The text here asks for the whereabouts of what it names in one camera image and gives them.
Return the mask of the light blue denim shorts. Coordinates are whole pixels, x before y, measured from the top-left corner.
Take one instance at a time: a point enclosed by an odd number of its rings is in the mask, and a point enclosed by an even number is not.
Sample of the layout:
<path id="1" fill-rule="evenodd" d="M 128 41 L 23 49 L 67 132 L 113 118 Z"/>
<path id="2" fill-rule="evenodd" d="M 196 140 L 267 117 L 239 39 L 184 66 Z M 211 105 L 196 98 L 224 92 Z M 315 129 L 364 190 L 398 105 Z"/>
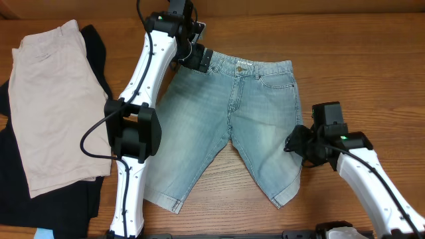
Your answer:
<path id="1" fill-rule="evenodd" d="M 178 213 L 228 143 L 275 207 L 298 193 L 301 158 L 284 149 L 303 122 L 291 61 L 254 62 L 214 52 L 205 72 L 178 69 L 156 112 L 162 139 L 147 168 L 149 202 Z"/>

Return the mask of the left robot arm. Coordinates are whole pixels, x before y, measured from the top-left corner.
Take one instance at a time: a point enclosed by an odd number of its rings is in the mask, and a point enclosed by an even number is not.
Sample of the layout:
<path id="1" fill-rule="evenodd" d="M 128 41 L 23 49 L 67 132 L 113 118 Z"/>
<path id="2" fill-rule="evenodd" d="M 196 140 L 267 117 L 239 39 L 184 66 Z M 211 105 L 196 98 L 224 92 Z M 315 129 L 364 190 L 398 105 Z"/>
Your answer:
<path id="1" fill-rule="evenodd" d="M 114 219 L 107 238 L 142 238 L 143 194 L 149 157 L 161 142 L 155 105 L 170 64 L 206 72 L 212 52 L 197 41 L 206 25 L 197 20 L 190 0 L 170 0 L 169 8 L 143 20 L 145 42 L 137 66 L 118 100 L 104 112 L 108 140 L 117 156 L 118 188 Z"/>

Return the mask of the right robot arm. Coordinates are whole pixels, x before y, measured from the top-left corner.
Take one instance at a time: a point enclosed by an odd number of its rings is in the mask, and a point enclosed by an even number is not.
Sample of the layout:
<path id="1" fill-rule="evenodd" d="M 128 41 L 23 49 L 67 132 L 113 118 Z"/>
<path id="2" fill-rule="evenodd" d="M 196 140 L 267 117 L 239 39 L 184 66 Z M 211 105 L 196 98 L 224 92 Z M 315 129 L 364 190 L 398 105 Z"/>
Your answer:
<path id="1" fill-rule="evenodd" d="M 339 102 L 312 107 L 313 125 L 297 125 L 284 150 L 310 167 L 326 163 L 354 191 L 378 238 L 423 238 L 424 217 L 404 199 L 381 166 L 373 144 L 361 132 L 349 132 Z"/>

